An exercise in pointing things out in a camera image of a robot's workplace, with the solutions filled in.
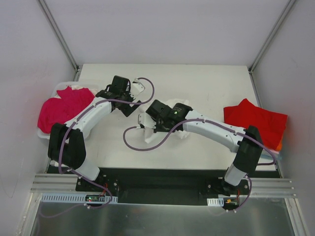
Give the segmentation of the orange t-shirt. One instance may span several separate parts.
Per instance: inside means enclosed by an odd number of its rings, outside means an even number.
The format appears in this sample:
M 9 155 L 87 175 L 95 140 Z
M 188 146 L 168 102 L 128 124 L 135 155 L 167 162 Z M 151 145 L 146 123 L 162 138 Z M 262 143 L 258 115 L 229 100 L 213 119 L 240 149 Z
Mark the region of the orange t-shirt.
M 283 141 L 281 140 L 278 144 L 278 146 L 276 147 L 275 151 L 280 151 L 283 147 Z

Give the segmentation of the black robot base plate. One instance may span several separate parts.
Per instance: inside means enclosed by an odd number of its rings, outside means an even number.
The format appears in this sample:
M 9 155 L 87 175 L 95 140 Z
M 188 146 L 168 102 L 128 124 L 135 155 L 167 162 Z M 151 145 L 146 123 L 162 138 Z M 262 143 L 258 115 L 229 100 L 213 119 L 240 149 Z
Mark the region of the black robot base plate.
M 78 192 L 102 192 L 107 187 L 119 203 L 205 206 L 207 199 L 219 195 L 247 195 L 249 184 L 244 179 L 237 187 L 223 183 L 220 170 L 166 170 L 101 168 L 98 186 L 78 179 Z

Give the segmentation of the red t-shirt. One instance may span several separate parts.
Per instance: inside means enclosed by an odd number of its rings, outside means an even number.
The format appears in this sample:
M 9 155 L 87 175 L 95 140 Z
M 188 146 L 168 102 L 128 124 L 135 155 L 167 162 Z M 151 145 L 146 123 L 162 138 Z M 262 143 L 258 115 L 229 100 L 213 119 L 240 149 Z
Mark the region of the red t-shirt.
M 224 107 L 223 117 L 225 123 L 233 126 L 255 126 L 260 132 L 263 144 L 274 150 L 283 140 L 288 119 L 288 115 L 257 107 L 246 98 L 237 106 Z

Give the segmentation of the white t-shirt with flower print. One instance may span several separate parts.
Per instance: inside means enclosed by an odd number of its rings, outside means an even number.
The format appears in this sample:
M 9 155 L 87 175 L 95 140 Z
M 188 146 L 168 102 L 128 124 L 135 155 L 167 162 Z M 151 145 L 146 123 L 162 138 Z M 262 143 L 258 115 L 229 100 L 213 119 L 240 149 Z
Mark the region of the white t-shirt with flower print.
M 152 105 L 153 101 L 150 101 L 149 103 L 145 105 L 140 106 L 140 113 L 146 112 L 146 110 Z M 161 103 L 168 105 L 169 107 L 173 107 L 176 103 L 183 103 L 185 105 L 189 105 L 189 100 L 187 99 L 169 99 L 169 100 L 161 100 Z M 184 139 L 188 137 L 188 132 L 186 131 L 175 131 L 172 136 L 177 137 L 179 139 Z M 163 136 L 162 133 L 154 133 L 153 129 L 151 128 L 145 128 L 144 129 L 144 142 L 147 144 L 157 141 L 158 138 L 161 138 Z

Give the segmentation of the blue-grey t-shirt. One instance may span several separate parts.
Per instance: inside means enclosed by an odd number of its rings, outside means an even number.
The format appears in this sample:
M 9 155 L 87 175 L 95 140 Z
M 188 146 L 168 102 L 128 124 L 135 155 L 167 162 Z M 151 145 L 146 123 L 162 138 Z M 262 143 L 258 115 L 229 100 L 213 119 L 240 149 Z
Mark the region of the blue-grey t-shirt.
M 275 159 L 278 160 L 282 160 L 283 157 L 281 156 L 280 153 L 273 153 Z M 259 161 L 267 161 L 267 162 L 272 162 L 273 161 L 273 157 L 271 154 L 267 153 L 267 152 L 263 152 L 260 156 L 260 160 Z

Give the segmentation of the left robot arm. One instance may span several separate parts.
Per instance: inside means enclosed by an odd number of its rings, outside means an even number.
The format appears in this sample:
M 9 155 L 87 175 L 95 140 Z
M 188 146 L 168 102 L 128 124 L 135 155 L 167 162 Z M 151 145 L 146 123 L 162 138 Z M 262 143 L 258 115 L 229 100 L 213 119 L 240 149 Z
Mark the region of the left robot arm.
M 87 178 L 87 186 L 93 191 L 101 190 L 104 179 L 101 177 L 100 168 L 87 159 L 85 139 L 96 124 L 115 109 L 128 117 L 140 104 L 141 101 L 135 102 L 135 97 L 129 92 L 114 94 L 100 91 L 74 118 L 64 124 L 55 123 L 52 126 L 48 157 Z

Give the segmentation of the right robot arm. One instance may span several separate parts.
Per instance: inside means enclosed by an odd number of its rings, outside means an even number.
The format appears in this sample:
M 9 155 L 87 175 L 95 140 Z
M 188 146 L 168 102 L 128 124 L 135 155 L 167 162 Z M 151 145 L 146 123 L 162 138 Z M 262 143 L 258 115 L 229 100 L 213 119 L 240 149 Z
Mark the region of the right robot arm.
M 171 108 L 155 100 L 146 113 L 156 123 L 155 132 L 195 133 L 227 147 L 236 154 L 221 182 L 224 193 L 233 194 L 238 190 L 241 180 L 256 170 L 263 151 L 262 139 L 256 127 L 228 125 L 210 119 L 182 103 Z

